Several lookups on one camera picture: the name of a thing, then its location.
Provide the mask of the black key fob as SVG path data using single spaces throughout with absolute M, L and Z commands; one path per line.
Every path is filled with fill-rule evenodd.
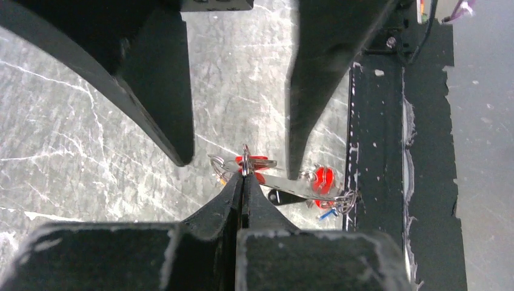
M 306 198 L 302 198 L 284 191 L 271 189 L 267 194 L 267 199 L 274 205 L 274 206 L 285 206 L 290 204 L 297 204 L 306 202 Z

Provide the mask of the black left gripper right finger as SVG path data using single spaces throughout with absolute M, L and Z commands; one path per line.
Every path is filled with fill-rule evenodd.
M 237 234 L 237 290 L 413 290 L 403 254 L 378 231 L 285 229 L 259 224 L 251 208 L 264 195 L 253 175 L 238 174 L 242 228 Z

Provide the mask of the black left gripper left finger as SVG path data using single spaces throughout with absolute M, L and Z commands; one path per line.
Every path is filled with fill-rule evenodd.
M 181 222 L 53 222 L 22 244 L 2 290 L 235 290 L 244 179 Z

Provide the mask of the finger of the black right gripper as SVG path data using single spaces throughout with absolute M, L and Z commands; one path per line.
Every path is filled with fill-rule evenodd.
M 287 77 L 286 171 L 298 178 L 309 136 L 354 60 L 397 1 L 297 1 L 297 47 Z

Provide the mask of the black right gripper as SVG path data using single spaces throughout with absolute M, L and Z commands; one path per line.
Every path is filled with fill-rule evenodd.
M 251 10 L 254 0 L 2 1 L 1 27 L 73 70 L 180 167 L 195 152 L 181 12 Z

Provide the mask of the red key tag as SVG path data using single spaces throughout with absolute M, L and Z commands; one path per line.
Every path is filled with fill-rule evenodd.
M 315 170 L 315 180 L 312 182 L 312 190 L 321 196 L 327 196 L 331 189 L 335 187 L 334 170 L 326 166 L 317 166 Z M 334 206 L 334 202 L 314 200 L 315 205 L 320 209 L 329 209 Z
M 266 156 L 250 156 L 250 165 L 252 167 L 255 178 L 261 185 L 263 185 L 265 183 L 265 178 L 260 173 L 260 171 L 272 168 L 270 165 L 270 160 Z

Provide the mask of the blue key tag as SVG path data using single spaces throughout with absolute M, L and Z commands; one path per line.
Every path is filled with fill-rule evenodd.
M 320 221 L 322 221 L 322 220 L 327 219 L 327 218 L 332 217 L 332 216 L 334 216 L 334 217 L 338 217 L 339 216 L 338 211 L 335 208 L 330 209 L 329 211 L 323 213 L 322 215 L 319 215 L 318 219 Z

